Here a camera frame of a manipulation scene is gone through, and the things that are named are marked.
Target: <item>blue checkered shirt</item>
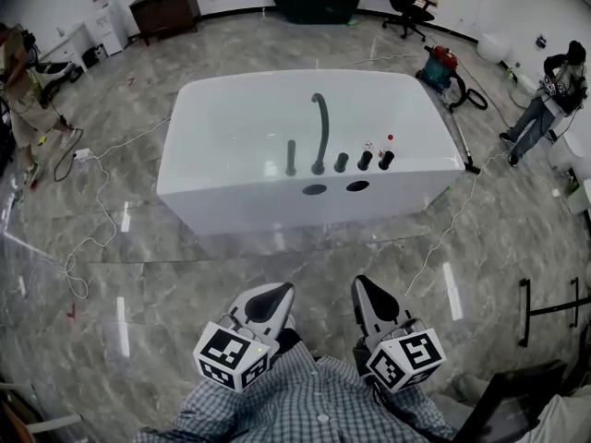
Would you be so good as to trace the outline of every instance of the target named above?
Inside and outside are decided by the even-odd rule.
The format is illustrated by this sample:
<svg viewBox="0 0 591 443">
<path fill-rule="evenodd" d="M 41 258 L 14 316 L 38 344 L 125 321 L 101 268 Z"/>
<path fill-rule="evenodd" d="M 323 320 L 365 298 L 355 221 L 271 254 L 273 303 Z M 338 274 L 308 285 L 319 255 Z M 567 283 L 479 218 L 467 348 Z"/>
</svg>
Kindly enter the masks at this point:
<svg viewBox="0 0 591 443">
<path fill-rule="evenodd" d="M 387 398 L 415 427 L 453 437 L 452 428 L 418 387 Z M 242 394 L 205 380 L 185 399 L 172 429 L 144 428 L 134 442 L 230 440 L 428 442 L 374 401 L 355 367 L 330 356 L 315 362 L 303 342 Z"/>
</svg>

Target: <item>black knob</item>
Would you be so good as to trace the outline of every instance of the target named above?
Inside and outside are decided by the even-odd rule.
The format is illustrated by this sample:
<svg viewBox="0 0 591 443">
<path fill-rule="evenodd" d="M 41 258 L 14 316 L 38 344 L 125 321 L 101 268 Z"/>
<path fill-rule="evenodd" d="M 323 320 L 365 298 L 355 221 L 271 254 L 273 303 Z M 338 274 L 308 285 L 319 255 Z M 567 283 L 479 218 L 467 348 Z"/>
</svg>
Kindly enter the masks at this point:
<svg viewBox="0 0 591 443">
<path fill-rule="evenodd" d="M 386 151 L 384 152 L 384 157 L 381 158 L 381 161 L 378 164 L 378 166 L 382 171 L 386 171 L 390 167 L 392 159 L 394 159 L 394 153 L 391 151 Z"/>
<path fill-rule="evenodd" d="M 369 163 L 371 162 L 371 158 L 373 158 L 373 154 L 371 154 L 371 151 L 363 151 L 361 159 L 357 163 L 357 167 L 360 171 L 366 171 L 368 169 Z"/>
<path fill-rule="evenodd" d="M 293 139 L 287 141 L 287 167 L 285 173 L 290 177 L 296 175 L 296 142 Z"/>
<path fill-rule="evenodd" d="M 336 158 L 336 163 L 334 164 L 334 170 L 337 173 L 344 173 L 344 168 L 347 166 L 347 161 L 349 161 L 349 155 L 346 152 L 339 154 L 339 157 Z"/>
</svg>

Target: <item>vacuum cleaner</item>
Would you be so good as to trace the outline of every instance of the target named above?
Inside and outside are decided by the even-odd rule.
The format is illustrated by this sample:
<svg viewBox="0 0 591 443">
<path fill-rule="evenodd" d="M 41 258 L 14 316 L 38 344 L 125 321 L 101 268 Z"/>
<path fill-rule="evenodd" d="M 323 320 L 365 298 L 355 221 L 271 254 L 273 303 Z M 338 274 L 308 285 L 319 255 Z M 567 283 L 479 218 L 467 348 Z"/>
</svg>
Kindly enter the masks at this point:
<svg viewBox="0 0 591 443">
<path fill-rule="evenodd" d="M 462 143 L 464 144 L 464 150 L 468 162 L 464 162 L 465 169 L 473 174 L 480 174 L 480 169 L 475 167 L 472 154 L 468 148 L 468 143 L 465 140 L 462 128 L 460 128 L 455 116 L 453 115 L 454 109 L 462 105 L 465 101 L 470 101 L 479 110 L 486 110 L 488 108 L 488 102 L 482 95 L 473 89 L 466 89 L 465 83 L 456 69 L 458 67 L 458 60 L 449 49 L 443 46 L 436 46 L 431 48 L 425 46 L 425 50 L 429 53 L 429 58 L 425 67 L 416 73 L 416 78 L 424 80 L 430 87 L 435 89 L 439 94 L 442 94 L 452 85 L 452 79 L 454 78 L 461 91 L 460 100 L 458 102 L 445 104 L 450 114 L 452 114 L 453 122 L 455 123 Z"/>
</svg>

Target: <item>marble floor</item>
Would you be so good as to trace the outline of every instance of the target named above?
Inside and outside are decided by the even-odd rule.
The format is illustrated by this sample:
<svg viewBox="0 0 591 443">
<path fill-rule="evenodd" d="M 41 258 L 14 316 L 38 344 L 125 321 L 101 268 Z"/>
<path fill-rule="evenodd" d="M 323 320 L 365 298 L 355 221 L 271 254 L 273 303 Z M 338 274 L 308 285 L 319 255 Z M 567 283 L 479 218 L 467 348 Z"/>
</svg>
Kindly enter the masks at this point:
<svg viewBox="0 0 591 443">
<path fill-rule="evenodd" d="M 192 80 L 339 67 L 393 54 L 410 55 L 348 68 L 414 75 L 424 65 L 427 53 L 417 37 L 403 41 L 399 28 L 383 30 L 380 19 L 357 20 L 349 27 L 296 26 L 275 13 L 210 19 L 198 34 L 150 47 L 133 44 L 94 67 L 90 77 L 66 84 L 56 106 L 84 129 L 79 146 L 100 154 L 166 118 L 177 92 Z M 477 88 L 466 69 L 507 123 L 518 118 L 521 110 L 507 95 L 511 83 L 500 67 L 480 59 L 469 42 L 436 31 L 429 38 L 458 54 L 467 85 Z M 428 93 L 457 139 L 439 99 Z M 498 134 L 505 124 L 492 105 L 480 112 L 467 103 L 457 119 L 477 164 L 503 152 Z M 6 378 L 35 388 L 49 416 L 83 415 L 83 423 L 62 433 L 65 441 L 125 441 L 141 426 L 168 425 L 199 380 L 191 352 L 204 324 L 239 292 L 264 282 L 295 284 L 297 327 L 314 353 L 352 361 L 358 336 L 352 279 L 365 273 L 403 293 L 475 179 L 464 174 L 425 211 L 409 217 L 196 236 L 155 192 L 166 128 L 103 158 L 111 180 L 101 199 L 120 232 L 105 248 L 87 243 L 78 251 L 72 273 L 88 282 L 85 300 L 40 258 L 61 261 L 86 236 L 104 242 L 111 235 L 95 200 L 104 179 L 96 162 L 77 162 L 56 183 L 52 170 L 59 155 L 50 144 L 40 152 L 49 164 L 44 180 L 13 209 L 15 166 L 1 179 L 0 364 Z M 568 312 L 533 318 L 529 347 L 517 346 L 524 311 L 518 280 L 531 278 L 534 306 L 569 300 L 570 279 L 579 276 L 584 283 L 588 260 L 585 221 L 567 210 L 567 181 L 550 170 L 548 148 L 543 140 L 516 168 L 504 156 L 489 162 L 472 201 L 410 291 L 416 313 L 436 329 L 448 356 L 425 389 L 445 388 L 458 372 L 490 377 L 572 356 L 577 334 L 568 327 Z M 562 195 L 554 198 L 552 188 Z M 444 277 L 445 264 L 452 281 Z M 13 293 L 19 276 L 27 284 L 25 297 Z M 83 294 L 80 282 L 73 287 Z M 455 297 L 460 315 L 451 308 Z M 119 312 L 117 302 L 124 304 Z"/>
</svg>

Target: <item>brown cabinet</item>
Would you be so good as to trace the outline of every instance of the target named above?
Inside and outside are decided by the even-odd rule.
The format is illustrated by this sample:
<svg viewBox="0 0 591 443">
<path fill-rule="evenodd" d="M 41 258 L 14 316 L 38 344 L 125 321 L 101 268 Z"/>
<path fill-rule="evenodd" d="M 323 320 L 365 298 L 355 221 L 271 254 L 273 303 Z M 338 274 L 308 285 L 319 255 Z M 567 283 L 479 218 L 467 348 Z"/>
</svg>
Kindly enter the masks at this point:
<svg viewBox="0 0 591 443">
<path fill-rule="evenodd" d="M 194 28 L 200 17 L 197 0 L 136 0 L 129 6 L 141 37 L 150 45 L 151 36 Z"/>
</svg>

